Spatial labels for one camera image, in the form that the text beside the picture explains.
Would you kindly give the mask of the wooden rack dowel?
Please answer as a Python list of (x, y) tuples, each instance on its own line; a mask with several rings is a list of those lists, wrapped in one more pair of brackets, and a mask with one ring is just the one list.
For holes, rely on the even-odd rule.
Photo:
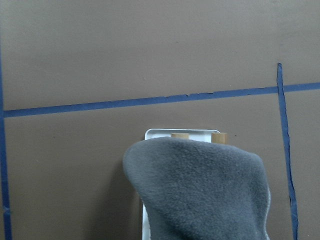
[(211, 142), (226, 145), (228, 143), (228, 134), (225, 132), (213, 132), (211, 134)]
[(179, 139), (189, 139), (190, 135), (188, 133), (172, 133), (171, 134), (172, 138), (179, 138)]

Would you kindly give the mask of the white towel rack base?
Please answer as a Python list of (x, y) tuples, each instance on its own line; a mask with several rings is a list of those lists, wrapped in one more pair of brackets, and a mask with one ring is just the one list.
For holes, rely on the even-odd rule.
[[(144, 139), (154, 139), (162, 137), (171, 137), (172, 133), (188, 133), (189, 139), (200, 142), (211, 142), (212, 133), (220, 133), (215, 129), (166, 129), (166, 128), (151, 128), (145, 132)], [(151, 231), (148, 213), (144, 203), (142, 203), (142, 240), (151, 239)]]

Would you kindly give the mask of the inner wooden rack dowel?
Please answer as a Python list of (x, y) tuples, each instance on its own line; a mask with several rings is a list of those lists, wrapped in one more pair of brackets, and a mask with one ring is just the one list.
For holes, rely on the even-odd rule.
[(189, 139), (190, 135), (188, 133), (172, 133), (171, 134), (172, 138), (179, 138), (179, 139)]

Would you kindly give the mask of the outer wooden rack dowel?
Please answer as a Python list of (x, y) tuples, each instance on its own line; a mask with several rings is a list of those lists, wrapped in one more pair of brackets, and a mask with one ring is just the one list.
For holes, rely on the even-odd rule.
[(213, 132), (211, 134), (211, 142), (226, 145), (228, 143), (228, 134), (225, 132)]

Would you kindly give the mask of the grey microfibre cloth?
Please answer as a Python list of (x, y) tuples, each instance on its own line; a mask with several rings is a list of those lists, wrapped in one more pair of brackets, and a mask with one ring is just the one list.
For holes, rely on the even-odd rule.
[(124, 154), (153, 240), (267, 240), (271, 194), (262, 159), (231, 145), (172, 137)]

